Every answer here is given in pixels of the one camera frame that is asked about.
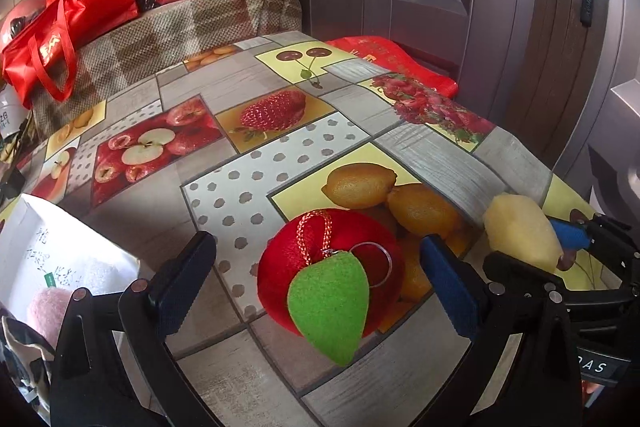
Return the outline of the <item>person's right hand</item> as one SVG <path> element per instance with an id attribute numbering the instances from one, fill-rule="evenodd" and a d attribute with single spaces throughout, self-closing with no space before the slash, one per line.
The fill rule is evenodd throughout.
<path id="1" fill-rule="evenodd" d="M 603 389 L 603 386 L 591 381 L 582 381 L 582 405 L 589 407 L 590 403 L 597 399 L 599 393 Z"/>

